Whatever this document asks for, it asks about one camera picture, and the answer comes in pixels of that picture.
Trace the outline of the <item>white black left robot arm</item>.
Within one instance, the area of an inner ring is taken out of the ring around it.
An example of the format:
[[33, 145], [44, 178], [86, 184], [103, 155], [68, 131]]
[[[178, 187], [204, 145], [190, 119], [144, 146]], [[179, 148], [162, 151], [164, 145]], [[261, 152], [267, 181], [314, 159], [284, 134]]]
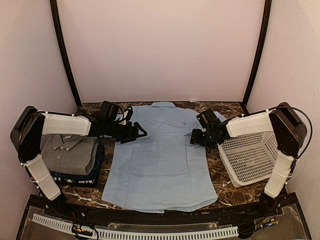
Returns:
[[20, 164], [25, 167], [32, 182], [51, 203], [51, 210], [60, 218], [67, 218], [70, 206], [62, 199], [61, 189], [53, 180], [42, 158], [41, 142], [45, 135], [73, 135], [81, 137], [110, 137], [125, 144], [146, 137], [147, 131], [138, 122], [131, 122], [132, 106], [121, 116], [116, 104], [109, 104], [93, 114], [64, 114], [42, 111], [27, 106], [13, 129], [10, 140], [18, 154]]

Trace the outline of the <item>light blue long sleeve shirt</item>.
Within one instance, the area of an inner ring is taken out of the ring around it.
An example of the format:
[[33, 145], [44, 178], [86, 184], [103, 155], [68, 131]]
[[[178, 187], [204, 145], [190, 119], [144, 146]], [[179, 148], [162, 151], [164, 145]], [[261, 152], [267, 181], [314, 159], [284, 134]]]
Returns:
[[190, 143], [197, 112], [172, 102], [134, 106], [147, 136], [114, 147], [102, 200], [146, 213], [192, 212], [218, 200], [206, 150]]

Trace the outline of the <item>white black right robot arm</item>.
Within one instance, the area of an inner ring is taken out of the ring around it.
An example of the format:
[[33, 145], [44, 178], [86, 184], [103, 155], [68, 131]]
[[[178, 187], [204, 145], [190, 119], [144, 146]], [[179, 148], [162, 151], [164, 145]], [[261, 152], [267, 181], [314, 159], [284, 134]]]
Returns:
[[255, 213], [266, 217], [288, 180], [312, 133], [298, 116], [299, 109], [286, 102], [255, 113], [221, 121], [212, 109], [197, 115], [200, 129], [193, 129], [190, 143], [218, 148], [234, 187], [267, 180]]

